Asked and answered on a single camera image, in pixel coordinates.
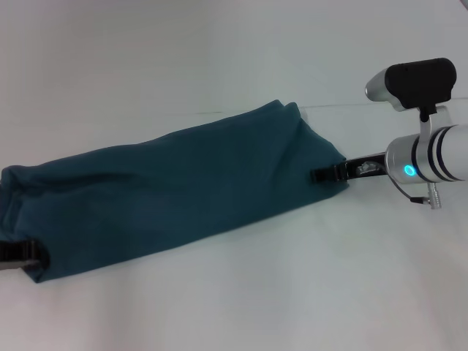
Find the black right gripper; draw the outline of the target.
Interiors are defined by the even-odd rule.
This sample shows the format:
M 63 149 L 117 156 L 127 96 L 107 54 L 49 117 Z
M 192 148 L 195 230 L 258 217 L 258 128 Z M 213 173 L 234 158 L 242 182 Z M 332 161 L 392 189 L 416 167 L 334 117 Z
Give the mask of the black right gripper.
M 348 179 L 386 175 L 385 153 L 348 159 L 345 163 L 310 171 L 313 182 L 346 182 Z

